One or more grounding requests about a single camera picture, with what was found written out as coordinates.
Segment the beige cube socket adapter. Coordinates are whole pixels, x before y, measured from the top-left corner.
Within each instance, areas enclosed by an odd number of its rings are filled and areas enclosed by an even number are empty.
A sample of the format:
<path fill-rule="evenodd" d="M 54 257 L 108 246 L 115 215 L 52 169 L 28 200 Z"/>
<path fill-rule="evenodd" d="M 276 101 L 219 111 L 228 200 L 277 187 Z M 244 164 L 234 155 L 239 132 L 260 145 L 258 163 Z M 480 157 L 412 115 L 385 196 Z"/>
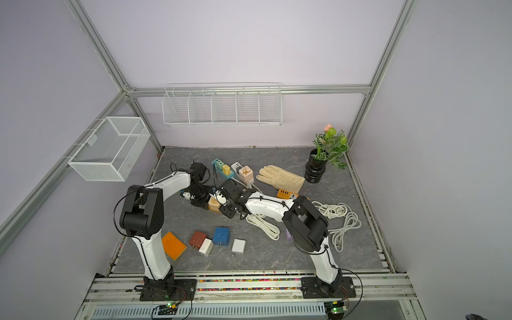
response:
<path fill-rule="evenodd" d="M 221 207 L 221 204 L 216 200 L 216 198 L 210 197 L 210 199 L 208 201 L 208 209 L 210 211 L 213 211 L 216 213 L 221 213 L 220 207 Z"/>

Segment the yellow plug adapter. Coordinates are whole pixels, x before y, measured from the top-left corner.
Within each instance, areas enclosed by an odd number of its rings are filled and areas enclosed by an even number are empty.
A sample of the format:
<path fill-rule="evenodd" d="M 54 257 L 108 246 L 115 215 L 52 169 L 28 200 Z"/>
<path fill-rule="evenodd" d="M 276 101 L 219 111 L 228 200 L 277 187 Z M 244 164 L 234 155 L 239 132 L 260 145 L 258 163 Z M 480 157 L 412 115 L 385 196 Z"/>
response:
<path fill-rule="evenodd" d="M 222 170 L 223 170 L 223 174 L 226 175 L 226 176 L 230 176 L 231 175 L 231 168 L 229 165 L 226 165 L 224 164 L 222 166 Z"/>

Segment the teal power strip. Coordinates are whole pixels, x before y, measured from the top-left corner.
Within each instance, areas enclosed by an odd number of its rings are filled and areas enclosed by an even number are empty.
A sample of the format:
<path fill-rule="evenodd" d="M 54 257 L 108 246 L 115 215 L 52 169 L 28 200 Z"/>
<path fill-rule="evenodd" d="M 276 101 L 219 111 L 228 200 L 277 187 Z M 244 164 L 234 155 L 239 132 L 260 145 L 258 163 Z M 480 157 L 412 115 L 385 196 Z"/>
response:
<path fill-rule="evenodd" d="M 232 168 L 220 159 L 213 160 L 211 164 L 213 165 L 216 172 L 225 179 L 232 179 L 235 177 L 235 173 L 233 172 Z"/>

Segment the blue cube socket adapter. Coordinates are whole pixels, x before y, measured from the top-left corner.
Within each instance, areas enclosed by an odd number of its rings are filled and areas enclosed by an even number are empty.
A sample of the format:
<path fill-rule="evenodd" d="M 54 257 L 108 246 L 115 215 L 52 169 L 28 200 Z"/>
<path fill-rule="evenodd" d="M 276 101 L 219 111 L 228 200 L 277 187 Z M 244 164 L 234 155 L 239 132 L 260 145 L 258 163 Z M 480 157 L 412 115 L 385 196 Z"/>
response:
<path fill-rule="evenodd" d="M 216 227 L 214 236 L 213 236 L 213 244 L 219 246 L 228 246 L 230 239 L 230 229 L 228 227 Z"/>

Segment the red cube socket adapter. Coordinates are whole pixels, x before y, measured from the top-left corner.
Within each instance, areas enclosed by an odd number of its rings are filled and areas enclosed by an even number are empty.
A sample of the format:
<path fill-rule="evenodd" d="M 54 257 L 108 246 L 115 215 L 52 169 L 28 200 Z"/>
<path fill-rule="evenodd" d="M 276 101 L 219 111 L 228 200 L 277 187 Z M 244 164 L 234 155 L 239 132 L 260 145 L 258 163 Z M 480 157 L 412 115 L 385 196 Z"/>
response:
<path fill-rule="evenodd" d="M 188 244 L 195 249 L 200 249 L 206 240 L 207 235 L 201 231 L 195 231 L 188 241 Z"/>

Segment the white usb charger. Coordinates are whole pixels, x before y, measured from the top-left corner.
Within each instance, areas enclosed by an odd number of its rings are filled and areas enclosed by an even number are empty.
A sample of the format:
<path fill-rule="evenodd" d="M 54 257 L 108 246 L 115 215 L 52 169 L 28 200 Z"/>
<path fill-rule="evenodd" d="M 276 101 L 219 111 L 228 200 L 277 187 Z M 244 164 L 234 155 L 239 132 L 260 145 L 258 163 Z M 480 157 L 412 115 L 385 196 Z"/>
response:
<path fill-rule="evenodd" d="M 233 253 L 244 253 L 246 241 L 243 239 L 234 239 L 231 251 Z"/>
<path fill-rule="evenodd" d="M 213 241 L 208 238 L 205 238 L 201 244 L 201 247 L 199 248 L 199 253 L 202 254 L 203 256 L 207 257 L 210 255 L 213 247 L 214 247 Z"/>

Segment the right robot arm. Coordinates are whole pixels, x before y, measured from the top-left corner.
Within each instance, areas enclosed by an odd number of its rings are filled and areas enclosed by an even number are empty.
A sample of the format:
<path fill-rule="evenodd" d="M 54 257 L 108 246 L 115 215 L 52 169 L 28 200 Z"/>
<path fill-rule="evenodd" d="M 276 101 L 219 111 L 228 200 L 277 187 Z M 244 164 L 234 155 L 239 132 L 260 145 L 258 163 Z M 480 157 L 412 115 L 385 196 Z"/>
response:
<path fill-rule="evenodd" d="M 236 215 L 243 219 L 261 215 L 284 223 L 294 246 L 312 259 L 318 281 L 332 289 L 340 286 L 343 273 L 329 245 L 329 222 L 308 198 L 280 199 L 230 181 L 223 183 L 213 196 L 220 203 L 221 213 L 230 219 Z"/>

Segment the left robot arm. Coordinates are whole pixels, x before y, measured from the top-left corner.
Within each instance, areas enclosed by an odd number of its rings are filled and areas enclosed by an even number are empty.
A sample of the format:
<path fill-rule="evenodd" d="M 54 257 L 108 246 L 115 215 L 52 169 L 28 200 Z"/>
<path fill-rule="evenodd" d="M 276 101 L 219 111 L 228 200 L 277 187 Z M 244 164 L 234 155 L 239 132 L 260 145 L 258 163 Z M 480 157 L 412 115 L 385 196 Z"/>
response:
<path fill-rule="evenodd" d="M 171 274 L 161 235 L 165 200 L 184 193 L 194 207 L 209 209 L 213 188 L 206 183 L 210 177 L 210 170 L 204 164 L 193 162 L 189 169 L 177 169 L 152 183 L 132 185 L 122 199 L 119 226 L 124 230 L 124 236 L 137 244 L 145 265 L 145 276 L 149 279 L 160 281 Z"/>

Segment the pink cube socket adapter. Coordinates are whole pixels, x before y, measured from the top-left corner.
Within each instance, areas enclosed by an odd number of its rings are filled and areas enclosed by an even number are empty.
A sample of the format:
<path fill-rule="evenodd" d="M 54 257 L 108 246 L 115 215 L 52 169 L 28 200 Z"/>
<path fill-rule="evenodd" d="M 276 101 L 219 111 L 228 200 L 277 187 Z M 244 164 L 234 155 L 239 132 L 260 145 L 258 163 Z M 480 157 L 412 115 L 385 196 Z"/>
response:
<path fill-rule="evenodd" d="M 239 178 L 244 184 L 251 184 L 254 180 L 253 170 L 248 166 L 242 167 L 239 171 Z"/>

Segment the beige work glove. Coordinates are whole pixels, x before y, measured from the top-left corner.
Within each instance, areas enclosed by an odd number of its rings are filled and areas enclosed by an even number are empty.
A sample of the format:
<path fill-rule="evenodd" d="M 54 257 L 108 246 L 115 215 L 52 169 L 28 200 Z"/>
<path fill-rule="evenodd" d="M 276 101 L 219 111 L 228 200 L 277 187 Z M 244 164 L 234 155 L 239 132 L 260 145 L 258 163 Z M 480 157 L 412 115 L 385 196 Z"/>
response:
<path fill-rule="evenodd" d="M 297 194 L 305 183 L 304 177 L 300 177 L 275 165 L 266 165 L 260 169 L 256 179 L 276 189 L 283 189 Z"/>

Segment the orange sponge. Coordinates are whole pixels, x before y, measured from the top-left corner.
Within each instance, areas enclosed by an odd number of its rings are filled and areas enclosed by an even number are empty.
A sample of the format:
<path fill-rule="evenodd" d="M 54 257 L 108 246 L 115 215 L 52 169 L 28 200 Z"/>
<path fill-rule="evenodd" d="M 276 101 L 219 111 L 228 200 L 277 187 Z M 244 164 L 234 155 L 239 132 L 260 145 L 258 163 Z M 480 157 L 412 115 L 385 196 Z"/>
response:
<path fill-rule="evenodd" d="M 176 261 L 187 249 L 187 246 L 180 241 L 172 232 L 166 233 L 162 237 L 162 244 L 164 252 L 173 260 Z"/>

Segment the artificial plant in black pot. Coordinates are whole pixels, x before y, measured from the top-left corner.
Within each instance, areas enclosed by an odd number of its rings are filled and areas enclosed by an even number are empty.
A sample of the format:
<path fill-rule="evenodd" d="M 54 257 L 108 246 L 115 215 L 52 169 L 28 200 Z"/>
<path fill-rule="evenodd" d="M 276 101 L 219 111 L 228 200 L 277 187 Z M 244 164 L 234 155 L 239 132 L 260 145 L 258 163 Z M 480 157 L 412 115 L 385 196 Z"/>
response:
<path fill-rule="evenodd" d="M 313 140 L 315 148 L 305 164 L 305 180 L 309 183 L 320 182 L 328 163 L 336 169 L 346 169 L 345 154 L 349 149 L 347 141 L 345 132 L 338 131 L 331 124 L 324 127 L 323 133 L 316 134 Z"/>

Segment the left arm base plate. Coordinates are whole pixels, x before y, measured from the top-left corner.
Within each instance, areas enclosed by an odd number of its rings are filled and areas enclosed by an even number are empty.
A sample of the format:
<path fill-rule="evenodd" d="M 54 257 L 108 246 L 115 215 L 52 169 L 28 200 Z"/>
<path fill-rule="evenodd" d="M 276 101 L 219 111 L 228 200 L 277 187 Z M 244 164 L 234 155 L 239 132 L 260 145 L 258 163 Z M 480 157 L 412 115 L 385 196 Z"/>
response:
<path fill-rule="evenodd" d="M 196 289 L 195 279 L 175 279 L 172 284 L 164 284 L 145 278 L 143 285 L 134 287 L 136 292 L 140 292 L 140 301 L 191 301 Z"/>

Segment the white mesh wall basket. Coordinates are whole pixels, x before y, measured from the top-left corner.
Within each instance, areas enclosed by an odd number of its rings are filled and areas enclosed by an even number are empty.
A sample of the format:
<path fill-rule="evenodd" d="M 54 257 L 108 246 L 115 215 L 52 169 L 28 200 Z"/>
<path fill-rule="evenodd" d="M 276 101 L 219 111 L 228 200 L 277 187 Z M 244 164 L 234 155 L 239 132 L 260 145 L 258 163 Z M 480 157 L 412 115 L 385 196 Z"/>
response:
<path fill-rule="evenodd" d="M 85 181 L 124 182 L 150 138 L 140 117 L 106 117 L 69 158 Z"/>

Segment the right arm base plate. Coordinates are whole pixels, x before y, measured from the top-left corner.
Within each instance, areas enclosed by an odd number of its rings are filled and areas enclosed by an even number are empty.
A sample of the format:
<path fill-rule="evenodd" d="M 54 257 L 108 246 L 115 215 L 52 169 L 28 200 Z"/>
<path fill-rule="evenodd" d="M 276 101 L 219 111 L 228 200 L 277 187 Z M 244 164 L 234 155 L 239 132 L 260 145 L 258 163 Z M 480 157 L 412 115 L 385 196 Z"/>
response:
<path fill-rule="evenodd" d="M 340 275 L 333 283 L 326 283 L 318 277 L 302 277 L 301 292 L 304 299 L 347 299 L 357 296 L 352 278 Z"/>

